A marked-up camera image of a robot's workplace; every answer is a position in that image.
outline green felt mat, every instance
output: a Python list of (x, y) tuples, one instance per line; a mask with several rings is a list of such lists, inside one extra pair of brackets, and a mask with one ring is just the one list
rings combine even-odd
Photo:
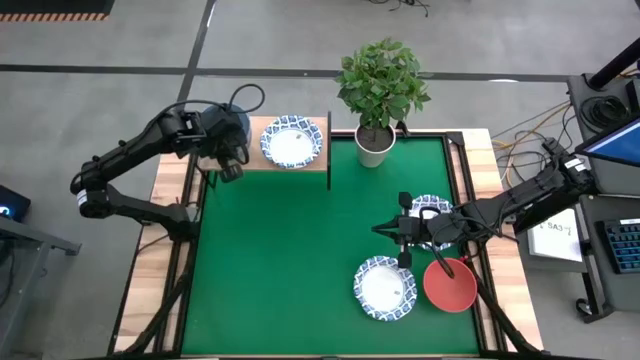
[(183, 354), (477, 354), (471, 311), (442, 312), (421, 290), (425, 251), (413, 252), (418, 299), (399, 321), (368, 317), (353, 295), (365, 259), (398, 253), (370, 229), (400, 213), (399, 191), (452, 198), (441, 140), (400, 140), (376, 169), (334, 140), (332, 174), (331, 192), (326, 174), (301, 172), (207, 191)]

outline gray floor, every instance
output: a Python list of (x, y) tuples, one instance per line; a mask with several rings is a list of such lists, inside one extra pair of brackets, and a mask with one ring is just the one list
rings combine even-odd
[[(218, 0), (200, 67), (339, 68), (362, 43), (393, 36), (435, 72), (577, 74), (593, 71), (640, 33), (633, 0), (431, 0), (420, 8), (364, 0)], [(0, 64), (186, 66), (205, 0), (118, 0), (104, 23), (0, 23)], [(0, 73), (0, 183), (33, 199), (32, 226), (83, 243), (79, 257), (52, 256), (19, 349), (47, 359), (100, 356), (107, 349), (140, 227), (126, 219), (83, 219), (68, 182), (93, 154), (129, 138), (176, 99), (181, 76)], [(257, 114), (332, 111), (336, 128), (357, 119), (331, 80), (196, 77), (190, 97), (225, 101), (240, 84), (267, 92)], [(557, 83), (431, 81), (433, 101), (412, 114), (413, 128), (489, 128), (497, 134), (568, 99)], [(251, 106), (257, 94), (242, 93)], [(560, 117), (541, 128), (558, 136)], [(498, 137), (512, 141), (515, 132)], [(568, 132), (580, 142), (577, 127)], [(563, 138), (568, 145), (568, 138)], [(538, 150), (539, 142), (519, 150)], [(535, 160), (518, 158), (519, 163)], [(148, 198), (157, 161), (123, 176), (125, 193)], [(522, 169), (524, 177), (535, 166)], [(583, 296), (576, 274), (527, 270), (545, 347), (554, 353), (635, 358), (640, 316), (618, 313), (584, 325), (573, 312)]]

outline keyboard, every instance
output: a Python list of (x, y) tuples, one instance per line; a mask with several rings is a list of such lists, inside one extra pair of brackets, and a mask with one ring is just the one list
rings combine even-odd
[(613, 270), (618, 274), (640, 273), (640, 219), (598, 221)]

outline dish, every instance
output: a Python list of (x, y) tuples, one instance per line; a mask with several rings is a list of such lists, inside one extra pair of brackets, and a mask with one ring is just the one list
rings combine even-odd
[[(451, 209), (453, 209), (453, 205), (446, 200), (437, 195), (421, 195), (417, 198), (413, 199), (413, 203), (411, 206), (411, 210), (409, 211), (409, 216), (411, 217), (420, 217), (420, 209), (428, 206), (432, 208), (436, 208), (440, 210), (440, 213), (450, 213)], [(432, 217), (438, 215), (437, 212), (432, 210), (425, 210), (422, 212), (423, 219), (431, 219)], [(419, 244), (421, 248), (425, 250), (429, 250), (429, 247), (425, 244)], [(444, 250), (446, 248), (451, 247), (451, 243), (445, 243), (438, 247), (438, 250)]]
[(432, 262), (424, 272), (424, 292), (438, 309), (459, 313), (473, 305), (478, 295), (478, 283), (471, 270), (462, 261), (446, 258), (454, 278), (444, 272), (437, 261)]
[(305, 167), (322, 150), (322, 132), (309, 118), (285, 115), (269, 124), (260, 136), (264, 156), (284, 169)]
[(413, 274), (388, 256), (374, 256), (358, 267), (353, 293), (367, 315), (380, 321), (407, 315), (418, 297)]

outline blue and white plate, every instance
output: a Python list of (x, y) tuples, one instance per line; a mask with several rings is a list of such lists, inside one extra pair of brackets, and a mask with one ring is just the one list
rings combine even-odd
[(418, 297), (413, 274), (398, 268), (398, 260), (388, 256), (374, 256), (360, 265), (353, 293), (367, 315), (380, 321), (407, 315)]
[(304, 116), (280, 116), (260, 136), (260, 148), (267, 159), (281, 168), (305, 167), (322, 150), (322, 132)]
[[(441, 213), (450, 213), (451, 209), (453, 209), (453, 205), (451, 205), (451, 203), (446, 199), (443, 199), (436, 195), (422, 195), (413, 199), (413, 204), (411, 205), (409, 216), (420, 217), (420, 209), (425, 206), (439, 209)], [(422, 212), (423, 219), (431, 219), (436, 215), (438, 215), (438, 213), (431, 210), (425, 210)], [(451, 243), (444, 243), (438, 247), (438, 250), (444, 250), (451, 245)], [(420, 244), (420, 247), (425, 250), (429, 250), (429, 248), (425, 244)]]

